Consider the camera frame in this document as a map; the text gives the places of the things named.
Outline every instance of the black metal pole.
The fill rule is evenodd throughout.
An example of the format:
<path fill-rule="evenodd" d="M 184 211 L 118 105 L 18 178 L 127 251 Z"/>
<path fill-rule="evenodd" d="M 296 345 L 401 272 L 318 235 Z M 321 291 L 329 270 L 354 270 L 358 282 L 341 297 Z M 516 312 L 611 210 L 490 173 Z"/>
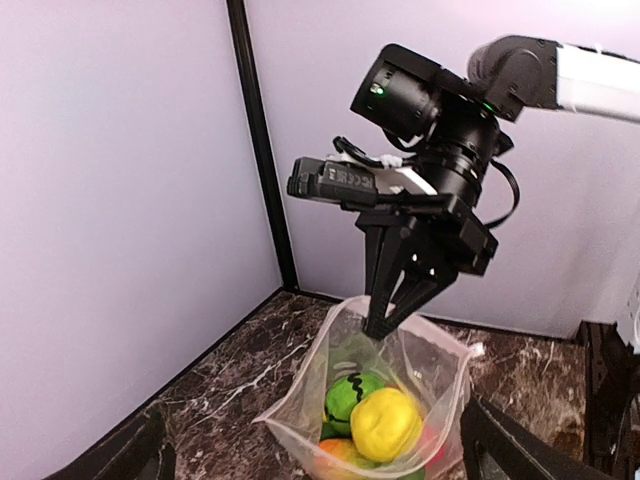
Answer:
<path fill-rule="evenodd" d="M 276 248 L 282 283 L 285 290 L 297 291 L 299 289 L 298 274 L 296 273 L 291 240 L 289 239 L 289 229 L 284 215 L 282 198 L 280 197 L 278 176 L 273 161 L 271 140 L 269 139 L 267 120 L 262 105 L 262 95 L 260 94 L 244 1 L 227 0 L 227 10 L 229 12 L 233 46 L 238 62 L 242 95 L 244 96 L 244 105 L 247 110 L 249 130 L 251 131 L 253 151 L 258 164 L 258 175 L 262 184 L 262 194 L 267 207 L 267 216 L 269 217 L 271 235 Z"/>

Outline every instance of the clear plastic bag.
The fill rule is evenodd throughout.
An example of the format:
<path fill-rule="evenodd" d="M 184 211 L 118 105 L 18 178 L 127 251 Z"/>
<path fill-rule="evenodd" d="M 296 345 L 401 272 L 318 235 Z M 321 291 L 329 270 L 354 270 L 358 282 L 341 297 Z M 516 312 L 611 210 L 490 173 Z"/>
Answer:
<path fill-rule="evenodd" d="M 467 364 L 481 346 L 467 347 L 418 315 L 382 342 L 362 331 L 369 297 L 345 300 L 329 311 L 289 392 L 256 418 L 310 476 L 322 480 L 434 478 L 462 458 L 460 415 L 470 395 Z M 327 389 L 355 371 L 377 374 L 420 405 L 423 434 L 392 463 L 358 468 L 318 447 Z"/>

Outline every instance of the brown marble surface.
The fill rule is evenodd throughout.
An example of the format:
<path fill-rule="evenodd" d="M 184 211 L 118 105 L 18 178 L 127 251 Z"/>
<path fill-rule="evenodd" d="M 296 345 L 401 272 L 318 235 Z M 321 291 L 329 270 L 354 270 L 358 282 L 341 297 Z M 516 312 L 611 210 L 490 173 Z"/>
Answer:
<path fill-rule="evenodd" d="M 161 395 L 158 402 L 172 416 L 178 480 L 305 478 L 268 429 L 251 420 L 287 392 L 329 307 L 279 294 Z M 547 443 L 581 458 L 581 347 L 445 328 L 465 343 L 484 343 L 486 355 L 471 366 L 477 392 Z M 464 479 L 464 469 L 458 465 L 441 478 Z"/>

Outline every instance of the white wall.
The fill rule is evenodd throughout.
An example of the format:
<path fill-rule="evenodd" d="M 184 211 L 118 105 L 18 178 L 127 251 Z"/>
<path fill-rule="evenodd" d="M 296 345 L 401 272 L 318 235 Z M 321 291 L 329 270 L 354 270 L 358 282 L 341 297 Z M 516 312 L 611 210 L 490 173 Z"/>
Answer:
<path fill-rule="evenodd" d="M 522 34 L 594 45 L 640 58 L 636 0 L 250 0 L 249 19 L 281 181 L 295 158 L 323 157 L 346 135 L 365 151 L 392 151 L 349 111 L 380 49 L 400 43 L 466 74 L 480 45 Z M 640 267 L 640 127 L 525 111 L 504 124 L 516 149 L 503 157 L 521 183 L 515 217 L 484 279 L 461 278 L 426 312 L 515 330 L 568 336 L 580 319 L 614 321 Z M 491 171 L 478 215 L 511 202 Z M 285 198 L 304 289 L 350 296 L 364 288 L 364 240 L 355 215 Z"/>
<path fill-rule="evenodd" d="M 0 475 L 114 427 L 280 285 L 224 2 L 0 3 Z"/>

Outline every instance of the green ball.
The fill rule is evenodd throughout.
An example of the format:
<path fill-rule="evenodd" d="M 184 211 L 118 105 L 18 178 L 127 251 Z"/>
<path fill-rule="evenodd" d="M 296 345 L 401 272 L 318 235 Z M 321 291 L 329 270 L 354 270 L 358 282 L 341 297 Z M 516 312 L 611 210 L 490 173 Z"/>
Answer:
<path fill-rule="evenodd" d="M 331 386 L 327 393 L 324 410 L 329 424 L 338 435 L 351 434 L 351 412 L 355 406 L 385 383 L 371 373 L 355 372 L 342 377 Z"/>
<path fill-rule="evenodd" d="M 322 433 L 320 434 L 320 441 L 327 440 L 329 438 L 338 438 L 338 432 L 330 423 L 322 424 Z"/>

